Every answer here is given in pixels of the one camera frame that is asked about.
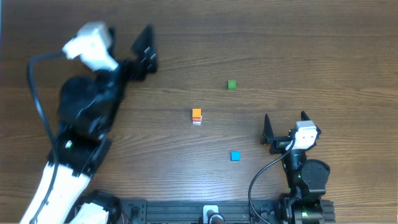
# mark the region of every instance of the blue cube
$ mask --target blue cube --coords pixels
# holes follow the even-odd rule
[[[240,161],[241,160],[241,152],[234,151],[231,152],[231,161]]]

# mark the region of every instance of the black cable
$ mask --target black cable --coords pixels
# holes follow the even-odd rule
[[[40,204],[39,208],[37,209],[36,214],[30,220],[30,222],[29,222],[30,224],[37,223],[37,217],[39,216],[40,212],[42,211],[44,205],[47,203],[47,200],[49,199],[50,193],[51,193],[51,191],[52,191],[52,189],[54,187],[54,182],[55,182],[55,178],[57,176],[57,171],[58,171],[58,166],[59,166],[57,144],[55,142],[55,138],[54,138],[54,135],[53,135],[53,133],[51,131],[51,127],[50,127],[49,121],[48,121],[48,119],[45,116],[42,104],[40,103],[39,96],[37,94],[37,90],[36,90],[35,83],[34,83],[33,70],[34,70],[34,65],[38,61],[59,58],[59,57],[62,57],[63,55],[64,55],[64,53],[62,51],[61,52],[55,52],[55,53],[49,53],[49,54],[40,54],[40,55],[36,55],[35,57],[33,57],[29,61],[29,63],[27,64],[27,81],[28,81],[28,84],[29,84],[30,93],[32,94],[33,101],[35,103],[36,110],[39,113],[40,119],[43,122],[44,129],[47,132],[47,135],[49,136],[49,139],[50,139],[50,142],[51,142],[51,145],[52,145],[52,150],[51,151],[52,151],[52,154],[53,154],[53,165],[54,165],[54,171],[52,173],[49,189],[47,190],[47,193],[45,194],[42,203]]]
[[[296,142],[296,140],[293,139],[293,140],[292,140],[292,145],[290,146],[290,148],[289,148],[288,150],[286,150],[286,152],[283,153],[283,155],[281,155],[278,159],[276,159],[276,160],[270,162],[268,165],[266,165],[264,168],[262,168],[262,169],[254,176],[254,178],[252,179],[252,181],[251,181],[251,183],[250,183],[250,186],[249,186],[249,193],[248,193],[250,207],[253,209],[253,212],[254,212],[263,222],[265,222],[266,224],[271,224],[271,223],[270,223],[269,221],[263,219],[263,218],[256,212],[256,209],[254,208],[253,202],[252,202],[252,200],[251,200],[251,189],[253,188],[253,185],[254,185],[255,181],[257,180],[257,178],[258,178],[266,169],[270,168],[272,165],[274,165],[275,163],[279,162],[281,159],[283,159],[285,156],[287,156],[287,155],[292,151],[292,148],[293,148],[295,142]]]

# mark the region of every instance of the wood grain surface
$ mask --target wood grain surface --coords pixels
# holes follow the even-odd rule
[[[276,156],[259,144],[264,115],[286,135],[305,110],[322,129],[309,158],[331,167],[325,199],[339,222],[397,221],[398,1],[3,1],[0,62],[0,221],[18,222],[49,153],[29,95],[28,59],[60,50],[88,21],[116,27],[117,58],[155,27],[159,72],[130,83],[113,145],[88,190],[148,200],[247,200]],[[58,92],[78,60],[36,68],[55,130]],[[237,90],[226,89],[236,80]],[[191,109],[203,109],[202,126]],[[241,151],[240,162],[230,162]],[[254,198],[287,191],[282,166]]]

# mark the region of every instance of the wooden tabletop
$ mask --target wooden tabletop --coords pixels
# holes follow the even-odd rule
[[[397,221],[398,1],[388,0],[3,1],[0,221],[21,219],[50,150],[26,63],[97,20],[115,26],[120,59],[133,57],[132,42],[153,24],[160,69],[128,85],[113,145],[88,190],[247,200],[251,179],[277,157],[260,145],[264,115],[282,136],[305,110],[323,131],[308,157],[331,167],[323,198],[335,202],[336,219]],[[35,72],[55,131],[61,85],[90,71],[79,60],[54,60]],[[202,126],[192,125],[192,108],[202,109]],[[287,191],[277,164],[253,197]]]

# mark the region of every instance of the orange cube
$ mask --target orange cube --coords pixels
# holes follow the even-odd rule
[[[192,109],[192,119],[201,118],[201,109]]]

